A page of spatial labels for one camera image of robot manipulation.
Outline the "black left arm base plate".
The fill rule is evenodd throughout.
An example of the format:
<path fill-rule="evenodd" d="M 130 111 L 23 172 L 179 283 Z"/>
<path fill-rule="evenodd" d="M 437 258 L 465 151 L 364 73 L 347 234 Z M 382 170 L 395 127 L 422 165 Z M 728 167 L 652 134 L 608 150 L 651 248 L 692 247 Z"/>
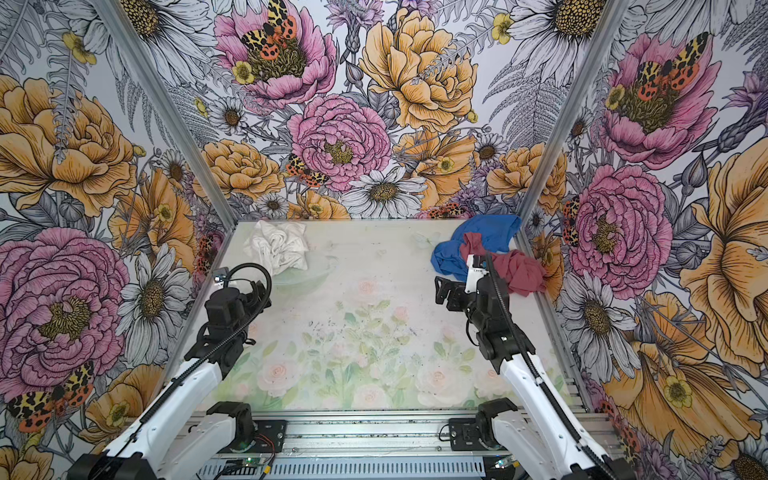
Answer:
<path fill-rule="evenodd" d="M 240 443 L 233 449 L 233 452 L 245 454 L 281 453 L 287 436 L 287 426 L 286 420 L 257 419 L 254 421 L 252 438 L 245 443 Z"/>

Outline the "white cloth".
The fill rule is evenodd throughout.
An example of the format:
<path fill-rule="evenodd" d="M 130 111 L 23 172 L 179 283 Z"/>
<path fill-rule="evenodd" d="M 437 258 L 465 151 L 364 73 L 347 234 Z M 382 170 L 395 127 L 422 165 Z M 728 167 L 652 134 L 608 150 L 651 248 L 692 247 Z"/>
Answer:
<path fill-rule="evenodd" d="M 244 241 L 248 258 L 263 266 L 271 276 L 288 269 L 308 269 L 309 246 L 306 227 L 297 222 L 270 223 L 259 221 Z"/>

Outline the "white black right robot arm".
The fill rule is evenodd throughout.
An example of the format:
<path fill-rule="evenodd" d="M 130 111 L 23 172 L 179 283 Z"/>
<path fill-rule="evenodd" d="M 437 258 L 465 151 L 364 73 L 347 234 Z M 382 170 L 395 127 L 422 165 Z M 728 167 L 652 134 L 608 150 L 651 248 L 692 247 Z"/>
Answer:
<path fill-rule="evenodd" d="M 467 267 L 465 282 L 435 278 L 435 302 L 465 314 L 480 353 L 517 398 L 478 407 L 482 442 L 507 450 L 531 479 L 634 479 L 629 462 L 612 458 L 554 387 L 512 319 L 508 286 L 491 255 L 470 254 Z"/>

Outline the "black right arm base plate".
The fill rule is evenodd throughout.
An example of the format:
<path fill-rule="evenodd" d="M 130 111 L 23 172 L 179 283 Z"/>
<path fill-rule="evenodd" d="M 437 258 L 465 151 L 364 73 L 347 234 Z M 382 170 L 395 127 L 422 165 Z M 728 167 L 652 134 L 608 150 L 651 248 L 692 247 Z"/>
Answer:
<path fill-rule="evenodd" d="M 448 420 L 449 443 L 452 451 L 485 451 L 480 441 L 480 431 L 474 418 L 451 418 Z"/>

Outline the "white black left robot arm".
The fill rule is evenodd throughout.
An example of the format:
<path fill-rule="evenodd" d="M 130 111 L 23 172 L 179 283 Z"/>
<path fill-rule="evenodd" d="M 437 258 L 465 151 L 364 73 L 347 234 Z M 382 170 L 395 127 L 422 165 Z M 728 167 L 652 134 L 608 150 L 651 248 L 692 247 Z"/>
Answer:
<path fill-rule="evenodd" d="M 256 427 L 247 403 L 219 402 L 189 424 L 242 355 L 251 322 L 270 306 L 269 283 L 251 288 L 243 293 L 226 285 L 211 294 L 208 321 L 171 382 L 102 452 L 82 455 L 69 479 L 190 479 L 220 451 L 253 444 Z"/>

